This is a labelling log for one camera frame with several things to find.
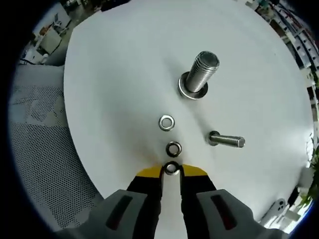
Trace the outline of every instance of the perforated mesh panel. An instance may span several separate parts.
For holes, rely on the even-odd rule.
[[[67,126],[63,67],[19,66],[12,91],[9,127],[21,181],[53,230],[78,226],[102,197]]]

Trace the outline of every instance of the threaded bolt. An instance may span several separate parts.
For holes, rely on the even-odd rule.
[[[219,67],[219,60],[214,53],[202,51],[196,56],[193,66],[185,81],[186,88],[193,93],[199,92]]]

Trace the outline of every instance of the white tabletop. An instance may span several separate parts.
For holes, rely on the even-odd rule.
[[[196,55],[211,51],[220,67],[198,101],[177,91]],[[288,48],[255,12],[232,0],[135,0],[98,12],[71,36],[64,97],[73,142],[90,179],[108,197],[135,174],[170,161],[204,169],[217,188],[260,219],[286,198],[307,160],[313,132],[305,81]],[[164,132],[159,118],[176,124]],[[208,145],[217,130],[246,139],[242,149]],[[179,177],[164,177],[156,238],[186,238]]]

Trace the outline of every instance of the green plant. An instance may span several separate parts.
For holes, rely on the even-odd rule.
[[[309,188],[309,191],[306,195],[301,195],[302,201],[299,206],[305,207],[309,205],[309,203],[316,199],[319,195],[319,147],[313,150],[313,157],[311,160],[310,167],[314,169],[314,177],[313,182]]]

